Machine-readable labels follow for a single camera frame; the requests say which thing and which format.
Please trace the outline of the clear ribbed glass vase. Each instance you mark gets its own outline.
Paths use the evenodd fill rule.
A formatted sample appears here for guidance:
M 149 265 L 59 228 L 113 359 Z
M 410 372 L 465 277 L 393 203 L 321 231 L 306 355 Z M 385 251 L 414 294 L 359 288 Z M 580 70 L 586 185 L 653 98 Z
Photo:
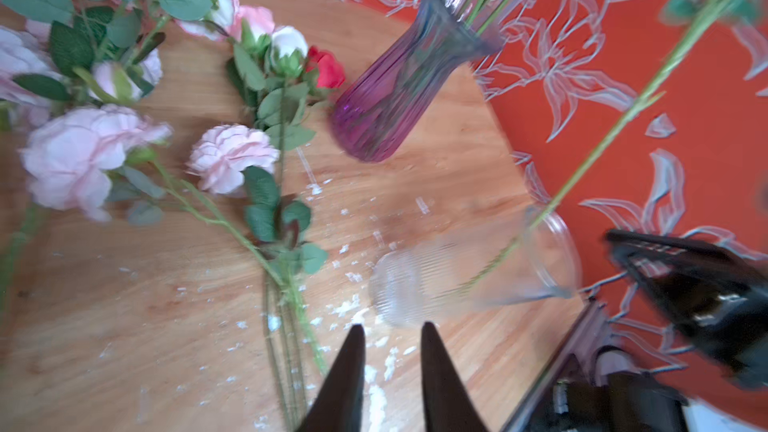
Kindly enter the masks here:
M 582 269 L 563 219 L 530 205 L 515 216 L 436 235 L 384 255 L 369 283 L 393 327 L 419 327 L 488 309 L 572 297 Z

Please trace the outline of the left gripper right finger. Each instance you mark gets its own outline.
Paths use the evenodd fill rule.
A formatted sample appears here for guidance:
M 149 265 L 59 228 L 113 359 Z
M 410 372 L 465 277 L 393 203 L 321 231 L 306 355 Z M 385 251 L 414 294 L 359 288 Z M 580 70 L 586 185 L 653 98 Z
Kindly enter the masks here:
M 428 432 L 487 431 L 432 322 L 421 329 L 421 376 Z

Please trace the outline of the pink mini rose spray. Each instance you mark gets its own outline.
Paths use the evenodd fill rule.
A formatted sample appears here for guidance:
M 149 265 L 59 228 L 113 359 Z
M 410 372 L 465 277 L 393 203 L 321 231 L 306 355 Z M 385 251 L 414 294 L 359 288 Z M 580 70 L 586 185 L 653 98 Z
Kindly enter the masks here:
M 303 279 L 319 271 L 326 252 L 305 237 L 311 208 L 282 190 L 285 158 L 309 142 L 304 126 L 311 105 L 330 87 L 319 83 L 312 64 L 314 49 L 296 28 L 278 25 L 266 7 L 240 0 L 159 0 L 162 10 L 187 33 L 227 42 L 233 52 L 226 64 L 230 83 L 247 108 L 247 124 L 221 125 L 195 143 L 187 163 L 198 177 L 197 200 L 214 222 L 228 230 L 210 198 L 243 193 L 246 233 L 236 236 L 264 265 L 263 310 L 279 323 L 280 338 L 266 331 L 265 341 L 285 426 L 299 428 L 309 411 L 302 348 L 308 346 L 319 372 L 327 365 L 305 314 Z

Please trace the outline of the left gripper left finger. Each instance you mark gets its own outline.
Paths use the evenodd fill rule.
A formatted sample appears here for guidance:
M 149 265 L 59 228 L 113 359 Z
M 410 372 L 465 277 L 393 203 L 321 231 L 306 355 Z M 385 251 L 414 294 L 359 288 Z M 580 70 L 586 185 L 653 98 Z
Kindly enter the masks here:
M 359 432 L 365 385 L 366 345 L 362 325 L 348 332 L 299 432 Z

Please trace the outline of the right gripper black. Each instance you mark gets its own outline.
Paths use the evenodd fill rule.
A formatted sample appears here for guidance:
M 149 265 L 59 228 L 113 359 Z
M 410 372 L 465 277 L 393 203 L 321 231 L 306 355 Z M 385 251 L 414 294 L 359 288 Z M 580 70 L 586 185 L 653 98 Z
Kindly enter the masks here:
M 767 275 L 714 244 L 619 229 L 611 259 L 695 350 L 744 389 L 767 385 Z

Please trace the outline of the purple ribbed glass vase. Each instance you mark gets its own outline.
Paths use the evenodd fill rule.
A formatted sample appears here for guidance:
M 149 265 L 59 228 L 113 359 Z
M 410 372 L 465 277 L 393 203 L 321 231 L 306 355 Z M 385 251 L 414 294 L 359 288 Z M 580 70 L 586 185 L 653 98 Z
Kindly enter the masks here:
M 362 162 L 381 162 L 404 142 L 451 73 L 499 52 L 499 26 L 482 34 L 456 13 L 464 0 L 420 0 L 416 18 L 336 101 L 331 131 Z

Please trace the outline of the mixed flower bunch on table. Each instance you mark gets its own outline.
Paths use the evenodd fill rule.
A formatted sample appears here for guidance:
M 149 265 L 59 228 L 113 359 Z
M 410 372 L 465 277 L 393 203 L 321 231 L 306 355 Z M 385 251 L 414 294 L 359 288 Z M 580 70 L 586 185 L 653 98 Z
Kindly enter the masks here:
M 1 253 L 8 286 L 49 211 L 104 222 L 113 179 L 171 134 L 136 105 L 160 82 L 172 0 L 1 0 L 23 17 L 1 31 L 1 127 L 25 138 L 26 207 Z M 203 0 L 203 11 L 216 7 Z

